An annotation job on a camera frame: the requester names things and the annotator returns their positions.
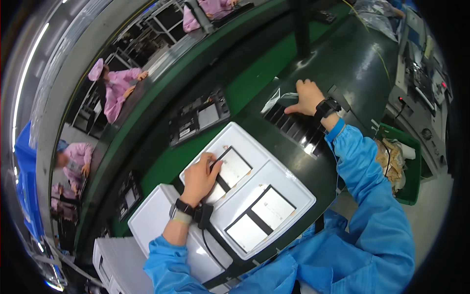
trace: blue wristband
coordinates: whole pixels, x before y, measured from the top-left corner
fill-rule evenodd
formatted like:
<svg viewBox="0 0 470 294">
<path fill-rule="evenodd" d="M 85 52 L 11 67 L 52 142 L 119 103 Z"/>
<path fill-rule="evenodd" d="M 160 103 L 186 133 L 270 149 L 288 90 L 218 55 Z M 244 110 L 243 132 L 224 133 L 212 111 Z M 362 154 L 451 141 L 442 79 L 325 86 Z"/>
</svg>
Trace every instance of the blue wristband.
<svg viewBox="0 0 470 294">
<path fill-rule="evenodd" d="M 339 121 L 336 123 L 336 125 L 331 130 L 331 132 L 329 132 L 325 136 L 325 139 L 330 143 L 333 142 L 333 140 L 338 136 L 338 134 L 341 132 L 344 126 L 345 126 L 345 121 L 342 118 L 339 118 Z"/>
</svg>

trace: blue sleeve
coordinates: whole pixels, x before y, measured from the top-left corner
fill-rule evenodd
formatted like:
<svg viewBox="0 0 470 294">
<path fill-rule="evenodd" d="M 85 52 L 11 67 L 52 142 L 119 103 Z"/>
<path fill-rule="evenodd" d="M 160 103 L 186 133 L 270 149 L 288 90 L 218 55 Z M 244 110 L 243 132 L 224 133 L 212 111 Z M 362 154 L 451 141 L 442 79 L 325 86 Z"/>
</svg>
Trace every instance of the blue sleeve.
<svg viewBox="0 0 470 294">
<path fill-rule="evenodd" d="M 209 294 L 189 273 L 186 247 L 174 246 L 163 236 L 149 243 L 144 271 L 152 279 L 155 294 Z"/>
<path fill-rule="evenodd" d="M 375 161 L 377 145 L 352 126 L 333 144 L 338 173 L 359 204 L 349 223 L 350 241 L 373 255 L 377 287 L 401 292 L 415 270 L 415 244 L 405 213 Z"/>
</svg>

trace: black cable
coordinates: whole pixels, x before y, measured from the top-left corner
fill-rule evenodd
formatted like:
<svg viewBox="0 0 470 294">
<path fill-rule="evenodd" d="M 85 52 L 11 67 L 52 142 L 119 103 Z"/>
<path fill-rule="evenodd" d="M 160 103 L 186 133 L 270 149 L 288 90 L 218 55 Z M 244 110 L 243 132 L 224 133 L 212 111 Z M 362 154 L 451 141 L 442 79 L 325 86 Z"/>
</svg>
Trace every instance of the black cable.
<svg viewBox="0 0 470 294">
<path fill-rule="evenodd" d="M 400 116 L 401 112 L 405 109 L 405 106 L 406 106 L 406 104 L 401 105 L 401 109 L 398 112 L 397 116 L 393 118 L 393 123 L 392 124 L 395 124 L 395 120 Z"/>
<path fill-rule="evenodd" d="M 388 148 L 387 146 L 385 146 L 385 144 L 382 142 L 382 140 L 379 140 L 380 143 L 382 143 L 382 145 L 385 147 L 385 149 L 387 150 L 387 153 L 388 153 L 388 163 L 387 163 L 387 169 L 385 170 L 385 177 L 387 177 L 387 173 L 388 173 L 388 167 L 390 165 L 390 151 L 388 151 Z"/>
<path fill-rule="evenodd" d="M 217 257 L 215 257 L 215 255 L 212 253 L 212 251 L 209 249 L 209 246 L 207 246 L 207 242 L 205 240 L 205 236 L 204 236 L 204 230 L 201 230 L 203 232 L 203 241 L 204 241 L 204 245 L 206 246 L 207 248 L 207 251 L 209 251 L 209 253 L 211 254 L 211 256 L 213 257 L 213 259 L 220 265 L 221 268 L 223 268 L 224 270 L 227 270 L 225 268 L 225 266 L 223 266 L 220 261 L 217 259 Z"/>
</svg>

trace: hand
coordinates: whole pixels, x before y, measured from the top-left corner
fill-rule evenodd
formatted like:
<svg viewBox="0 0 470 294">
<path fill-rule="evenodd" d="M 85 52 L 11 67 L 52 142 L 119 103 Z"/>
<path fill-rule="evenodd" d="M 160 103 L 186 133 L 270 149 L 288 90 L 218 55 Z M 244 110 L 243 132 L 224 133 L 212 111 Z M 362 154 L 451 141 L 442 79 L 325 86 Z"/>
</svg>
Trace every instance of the hand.
<svg viewBox="0 0 470 294">
<path fill-rule="evenodd" d="M 137 80 L 143 80 L 143 79 L 145 79 L 148 75 L 149 75 L 149 71 L 144 71 L 144 72 L 142 72 L 142 73 L 139 73 L 139 75 L 137 76 Z"/>
<path fill-rule="evenodd" d="M 240 2 L 240 0 L 230 0 L 229 3 L 230 3 L 230 6 L 233 7 L 233 6 L 237 5 L 238 2 Z"/>
<path fill-rule="evenodd" d="M 218 161 L 211 169 L 210 161 L 216 161 L 212 153 L 203 153 L 201 159 L 184 171 L 185 187 L 181 201 L 196 207 L 197 204 L 211 191 L 215 178 L 220 171 L 222 161 Z"/>
<path fill-rule="evenodd" d="M 296 83 L 297 93 L 298 93 L 298 103 L 296 105 L 291 105 L 284 110 L 285 114 L 290 114 L 294 112 L 300 112 L 305 115 L 314 115 L 317 105 L 325 100 L 320 89 L 318 89 L 315 82 L 311 82 L 309 79 L 306 79 L 303 82 L 301 79 Z"/>
<path fill-rule="evenodd" d="M 84 175 L 85 178 L 88 178 L 89 174 L 90 174 L 90 164 L 87 163 L 82 167 L 82 175 Z"/>
<path fill-rule="evenodd" d="M 134 89 L 135 89 L 135 85 L 134 85 L 134 86 L 131 86 L 130 88 L 128 88 L 128 89 L 124 92 L 124 94 L 122 95 L 122 97 L 123 97 L 124 99 L 127 99 L 127 98 L 129 97 L 129 95 L 134 91 Z"/>
</svg>

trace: worker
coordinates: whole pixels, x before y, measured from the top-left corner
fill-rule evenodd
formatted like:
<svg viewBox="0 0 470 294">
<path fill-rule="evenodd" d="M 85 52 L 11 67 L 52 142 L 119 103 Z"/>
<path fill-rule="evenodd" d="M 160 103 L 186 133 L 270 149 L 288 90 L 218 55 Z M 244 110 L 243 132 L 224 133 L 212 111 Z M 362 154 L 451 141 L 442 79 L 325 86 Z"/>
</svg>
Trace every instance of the worker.
<svg viewBox="0 0 470 294">
<path fill-rule="evenodd" d="M 79 195 L 77 195 L 74 191 L 65 188 L 60 183 L 57 183 L 52 186 L 51 197 L 56 198 L 61 202 L 69 203 L 78 207 L 81 205 Z"/>
<path fill-rule="evenodd" d="M 297 81 L 298 103 L 285 113 L 314 115 L 324 100 L 316 84 Z M 272 262 L 240 277 L 230 294 L 269 293 L 401 293 L 415 268 L 415 245 L 410 225 L 400 204 L 392 196 L 390 182 L 375 162 L 377 145 L 352 126 L 344 125 L 334 112 L 321 120 L 332 137 L 325 137 L 339 157 L 337 170 L 359 208 L 345 231 L 347 220 L 327 210 L 324 228 L 315 234 L 315 224 L 282 250 Z M 212 172 L 204 153 L 184 173 L 185 188 L 180 200 L 192 207 L 214 185 L 221 162 Z M 209 293 L 190 276 L 185 247 L 189 224 L 179 217 L 170 220 L 163 234 L 149 243 L 145 272 L 158 294 Z"/>
<path fill-rule="evenodd" d="M 125 71 L 111 72 L 110 67 L 104 64 L 102 58 L 94 64 L 88 78 L 96 81 L 100 104 L 108 122 L 116 121 L 121 112 L 122 104 L 134 91 L 135 85 L 129 84 L 132 80 L 143 80 L 149 75 L 148 71 L 140 68 L 131 68 Z"/>
<path fill-rule="evenodd" d="M 75 222 L 78 218 L 75 206 L 69 203 L 63 203 L 56 198 L 51 198 L 51 217 L 58 220 L 63 217 L 65 220 Z"/>
<path fill-rule="evenodd" d="M 239 1 L 240 0 L 197 0 L 209 20 L 213 20 L 214 18 L 220 19 L 228 15 L 233 11 L 233 7 Z M 183 30 L 190 32 L 200 27 L 201 25 L 194 18 L 191 10 L 185 5 L 183 9 Z"/>
<path fill-rule="evenodd" d="M 65 147 L 59 144 L 55 154 L 55 168 L 62 168 L 70 181 L 72 191 L 77 195 L 82 189 L 83 176 L 90 174 L 91 156 L 94 147 L 88 143 L 72 143 Z"/>
</svg>

